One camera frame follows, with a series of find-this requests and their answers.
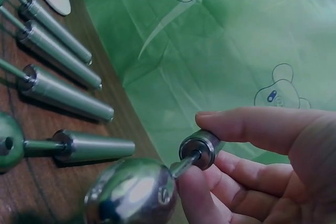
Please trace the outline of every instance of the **silver component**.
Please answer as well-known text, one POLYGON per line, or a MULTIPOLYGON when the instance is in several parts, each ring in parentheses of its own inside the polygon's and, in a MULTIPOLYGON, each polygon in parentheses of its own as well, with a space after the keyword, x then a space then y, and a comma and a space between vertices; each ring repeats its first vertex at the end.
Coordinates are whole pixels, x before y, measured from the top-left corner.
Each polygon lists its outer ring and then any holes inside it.
POLYGON ((86 194, 86 224, 165 224, 176 200, 166 166, 148 158, 124 160, 108 168, 86 194))
POLYGON ((194 151, 199 151, 201 156, 193 162, 193 165, 201 170, 206 170, 215 162, 215 158, 223 146, 224 142, 214 134, 206 130, 199 130, 181 143, 178 154, 180 160, 183 160, 192 156, 194 151))
POLYGON ((170 166, 170 171, 173 175, 173 178, 177 179, 180 177, 186 170, 188 170, 196 160, 201 157, 202 153, 200 151, 194 151, 190 157, 182 159, 178 163, 174 163, 170 166))

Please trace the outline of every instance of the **wooden surface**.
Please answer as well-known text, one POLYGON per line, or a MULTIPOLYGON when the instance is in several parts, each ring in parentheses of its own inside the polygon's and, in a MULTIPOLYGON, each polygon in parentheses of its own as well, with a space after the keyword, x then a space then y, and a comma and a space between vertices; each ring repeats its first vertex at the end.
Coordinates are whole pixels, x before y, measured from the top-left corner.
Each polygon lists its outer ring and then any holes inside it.
MULTIPOLYGON (((102 78, 103 91, 96 97, 115 109, 113 122, 99 125, 64 115, 47 106, 19 97, 12 76, 0 72, 1 110, 12 115, 22 126, 26 138, 51 137, 59 129, 70 129, 101 135, 132 139, 137 149, 134 157, 159 158, 137 118, 118 78, 109 63, 99 37, 90 21, 82 0, 70 0, 72 12, 63 18, 46 7, 75 37, 93 53, 93 70, 102 78)), ((16 14, 17 0, 8 0, 4 6, 16 14)), ((35 63, 46 68, 34 55, 19 49, 12 37, 15 28, 1 17, 1 58, 22 69, 35 63)), ((99 173, 111 163, 76 167, 57 167, 48 157, 26 158, 14 169, 0 175, 0 223, 3 224, 80 224, 83 197, 99 173)), ((181 207, 170 223, 186 223, 181 207)))

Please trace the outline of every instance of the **green cloth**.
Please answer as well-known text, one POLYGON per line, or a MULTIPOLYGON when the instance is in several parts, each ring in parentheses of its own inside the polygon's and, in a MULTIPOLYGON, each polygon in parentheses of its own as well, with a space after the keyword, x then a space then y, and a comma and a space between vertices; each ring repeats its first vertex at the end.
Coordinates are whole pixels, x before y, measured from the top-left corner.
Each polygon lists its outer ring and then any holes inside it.
MULTIPOLYGON (((198 129, 197 111, 254 105, 336 109, 336 0, 85 3, 167 164, 178 161, 180 143, 198 129)), ((248 143, 224 149, 265 164, 288 162, 248 143)))

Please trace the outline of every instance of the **fingernail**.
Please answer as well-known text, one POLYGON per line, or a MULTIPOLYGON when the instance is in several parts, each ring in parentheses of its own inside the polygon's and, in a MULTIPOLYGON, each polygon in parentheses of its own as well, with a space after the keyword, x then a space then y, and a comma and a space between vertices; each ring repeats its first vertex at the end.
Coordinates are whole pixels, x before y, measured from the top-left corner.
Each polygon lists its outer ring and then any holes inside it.
POLYGON ((197 116, 207 116, 207 115, 215 115, 220 113, 221 111, 199 111, 196 113, 197 116))

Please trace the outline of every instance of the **metal tool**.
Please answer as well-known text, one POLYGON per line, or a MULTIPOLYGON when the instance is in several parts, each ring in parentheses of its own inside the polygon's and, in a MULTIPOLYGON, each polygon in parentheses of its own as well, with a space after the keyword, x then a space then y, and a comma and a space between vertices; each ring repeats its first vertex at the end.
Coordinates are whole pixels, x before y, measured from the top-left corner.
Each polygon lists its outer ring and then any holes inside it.
POLYGON ((68 164, 127 157, 134 150, 129 140, 69 130, 57 131, 50 140, 25 140, 16 120, 0 112, 0 173, 14 168, 25 156, 40 153, 68 164))
POLYGON ((17 77, 18 89, 24 96, 93 120, 109 122, 113 119, 112 107, 38 66, 27 65, 21 71, 0 59, 0 68, 17 77))
POLYGON ((17 40, 20 44, 32 50, 83 86, 102 89, 101 78, 34 20, 23 24, 4 6, 0 6, 0 13, 18 28, 17 40))
POLYGON ((182 142, 181 162, 170 169, 149 158, 117 162, 86 194, 86 224, 167 223, 177 201, 175 181, 192 165, 208 169, 223 146, 214 134, 199 130, 182 142))
POLYGON ((92 53, 85 48, 66 28, 58 23, 37 0, 19 0, 19 13, 27 20, 37 20, 55 37, 62 41, 81 61, 92 63, 92 53))

